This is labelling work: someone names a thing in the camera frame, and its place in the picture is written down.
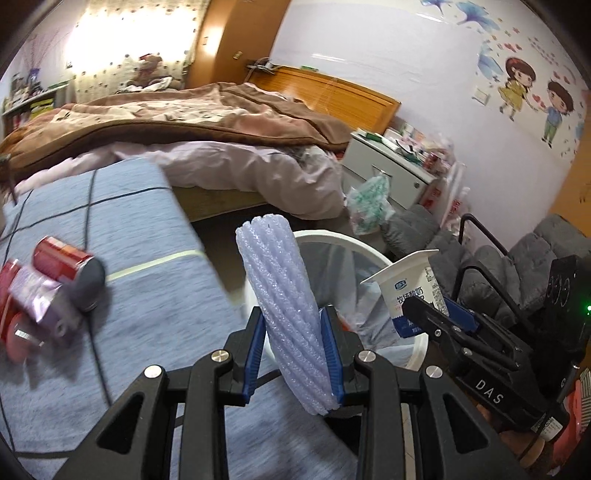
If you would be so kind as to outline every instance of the brown blanket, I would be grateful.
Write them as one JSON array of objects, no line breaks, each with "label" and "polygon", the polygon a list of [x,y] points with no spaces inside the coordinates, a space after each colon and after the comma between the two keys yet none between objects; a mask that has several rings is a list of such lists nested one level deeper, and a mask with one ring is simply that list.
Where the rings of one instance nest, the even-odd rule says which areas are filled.
[{"label": "brown blanket", "polygon": [[[18,128],[0,144],[17,180],[116,141],[169,144],[213,140],[343,151],[351,128],[301,102],[248,85],[212,83],[180,92],[125,93],[69,103]],[[0,180],[6,180],[3,172]]]}]

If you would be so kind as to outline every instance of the blue flower sticker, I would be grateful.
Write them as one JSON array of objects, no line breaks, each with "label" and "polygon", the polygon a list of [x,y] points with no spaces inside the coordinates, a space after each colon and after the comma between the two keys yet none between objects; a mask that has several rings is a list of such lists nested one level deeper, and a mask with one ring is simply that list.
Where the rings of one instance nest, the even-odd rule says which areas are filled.
[{"label": "blue flower sticker", "polygon": [[466,19],[458,22],[458,25],[468,22],[476,22],[488,33],[491,33],[493,29],[500,30],[496,23],[494,23],[490,18],[487,18],[488,12],[484,9],[484,7],[476,5],[473,2],[458,2],[456,5],[462,12],[466,14]]},{"label": "blue flower sticker", "polygon": [[451,2],[449,0],[421,0],[421,5],[428,7],[429,5],[435,5],[440,11],[441,14],[443,15],[443,9],[441,8],[441,6],[443,4],[450,4]]},{"label": "blue flower sticker", "polygon": [[499,64],[487,54],[492,51],[492,48],[488,46],[488,42],[484,42],[480,47],[480,54],[478,55],[478,69],[482,74],[489,80],[497,79],[497,75],[503,73],[503,69]]}]

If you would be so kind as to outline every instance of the curtain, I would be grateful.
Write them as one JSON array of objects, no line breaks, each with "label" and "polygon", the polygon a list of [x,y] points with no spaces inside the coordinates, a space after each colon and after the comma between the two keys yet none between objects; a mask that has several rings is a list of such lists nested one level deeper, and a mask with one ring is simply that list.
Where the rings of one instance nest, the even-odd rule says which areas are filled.
[{"label": "curtain", "polygon": [[210,0],[89,0],[70,36],[78,103],[114,94],[146,54],[162,57],[157,75],[182,79]]}]

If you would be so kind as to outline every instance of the green plastic bag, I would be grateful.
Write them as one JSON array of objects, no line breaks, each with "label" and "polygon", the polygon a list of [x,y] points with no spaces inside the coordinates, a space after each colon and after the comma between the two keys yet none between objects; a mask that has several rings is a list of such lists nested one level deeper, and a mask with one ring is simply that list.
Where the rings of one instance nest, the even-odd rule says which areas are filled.
[{"label": "green plastic bag", "polygon": [[379,230],[394,210],[388,203],[390,180],[381,173],[370,178],[358,189],[351,187],[347,195],[349,222],[355,235],[367,235]]}]

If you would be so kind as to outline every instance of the wooden headboard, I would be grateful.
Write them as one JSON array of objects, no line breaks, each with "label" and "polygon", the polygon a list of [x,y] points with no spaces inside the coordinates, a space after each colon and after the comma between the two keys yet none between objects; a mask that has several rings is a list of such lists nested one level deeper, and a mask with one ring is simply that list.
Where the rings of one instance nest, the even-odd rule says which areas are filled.
[{"label": "wooden headboard", "polygon": [[275,75],[255,72],[251,80],[270,92],[302,100],[316,112],[328,113],[352,128],[382,134],[400,107],[387,95],[321,73],[280,67]]}]

